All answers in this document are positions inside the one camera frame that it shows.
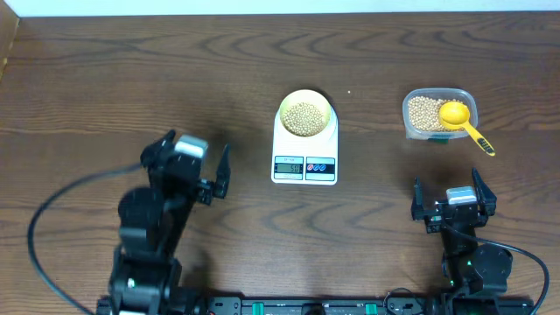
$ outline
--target clear plastic container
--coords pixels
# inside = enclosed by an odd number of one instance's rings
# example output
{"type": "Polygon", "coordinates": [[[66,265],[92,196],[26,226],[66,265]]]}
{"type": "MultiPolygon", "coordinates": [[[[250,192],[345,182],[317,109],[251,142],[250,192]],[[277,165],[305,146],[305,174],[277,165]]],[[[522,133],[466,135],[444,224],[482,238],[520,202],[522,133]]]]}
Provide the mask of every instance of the clear plastic container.
{"type": "Polygon", "coordinates": [[[444,100],[458,100],[464,103],[471,112],[469,121],[471,125],[476,128],[479,125],[479,113],[476,110],[476,102],[474,98],[465,90],[460,88],[447,88],[447,87],[429,87],[419,88],[410,92],[402,101],[402,117],[404,118],[404,127],[406,129],[406,137],[408,139],[455,139],[468,136],[466,131],[422,131],[412,125],[409,116],[409,101],[416,96],[425,96],[433,99],[444,100]]]}

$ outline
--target yellow spoon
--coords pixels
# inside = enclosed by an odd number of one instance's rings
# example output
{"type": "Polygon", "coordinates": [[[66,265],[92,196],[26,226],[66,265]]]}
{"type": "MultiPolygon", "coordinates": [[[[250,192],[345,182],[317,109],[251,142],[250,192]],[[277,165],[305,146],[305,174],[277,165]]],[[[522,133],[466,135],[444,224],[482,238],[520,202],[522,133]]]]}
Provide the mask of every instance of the yellow spoon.
{"type": "Polygon", "coordinates": [[[469,123],[471,113],[469,108],[458,101],[448,101],[439,109],[439,122],[449,130],[458,130],[465,128],[472,140],[486,152],[487,155],[493,157],[496,151],[490,143],[469,123]]]}

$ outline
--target wooden table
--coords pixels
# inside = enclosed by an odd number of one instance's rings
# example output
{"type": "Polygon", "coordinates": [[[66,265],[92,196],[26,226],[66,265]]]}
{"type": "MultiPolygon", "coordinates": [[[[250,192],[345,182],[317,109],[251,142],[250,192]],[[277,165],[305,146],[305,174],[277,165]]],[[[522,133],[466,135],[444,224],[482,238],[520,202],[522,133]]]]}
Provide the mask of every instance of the wooden table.
{"type": "MultiPolygon", "coordinates": [[[[0,85],[0,313],[76,313],[37,277],[26,229],[39,203],[90,172],[138,161],[168,129],[211,144],[205,175],[232,145],[225,200],[196,206],[177,257],[189,284],[248,296],[384,296],[444,286],[439,234],[410,218],[413,179],[433,192],[470,185],[498,196],[478,235],[549,266],[541,314],[560,312],[560,14],[358,14],[27,18],[0,85]],[[280,101],[320,88],[339,115],[334,187],[270,181],[280,101]],[[469,139],[407,140],[402,101],[459,87],[497,150],[469,139]]],[[[106,292],[116,205],[143,172],[69,193],[41,218],[38,255],[88,307],[106,292]]],[[[543,273],[514,255],[508,295],[543,273]]]]}

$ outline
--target grain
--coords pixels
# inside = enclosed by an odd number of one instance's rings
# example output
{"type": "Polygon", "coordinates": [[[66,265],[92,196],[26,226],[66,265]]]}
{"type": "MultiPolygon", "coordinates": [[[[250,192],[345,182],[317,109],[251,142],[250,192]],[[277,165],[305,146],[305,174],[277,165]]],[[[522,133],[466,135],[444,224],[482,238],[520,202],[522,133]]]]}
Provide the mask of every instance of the grain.
{"type": "Polygon", "coordinates": [[[416,96],[409,101],[409,117],[412,125],[421,131],[461,131],[450,130],[439,123],[439,108],[447,102],[460,102],[458,100],[432,99],[425,96],[416,96]]]}
{"type": "Polygon", "coordinates": [[[313,104],[300,102],[288,108],[282,117],[283,125],[296,136],[311,137],[321,132],[328,123],[326,116],[313,104]]]}

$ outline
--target white backdrop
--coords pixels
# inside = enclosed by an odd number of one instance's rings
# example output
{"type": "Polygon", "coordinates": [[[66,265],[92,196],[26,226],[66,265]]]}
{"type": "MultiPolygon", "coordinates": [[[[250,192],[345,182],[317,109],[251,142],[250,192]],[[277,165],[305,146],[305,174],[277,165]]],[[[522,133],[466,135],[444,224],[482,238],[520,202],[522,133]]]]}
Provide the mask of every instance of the white backdrop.
{"type": "Polygon", "coordinates": [[[560,11],[560,0],[4,0],[20,17],[560,11]]]}

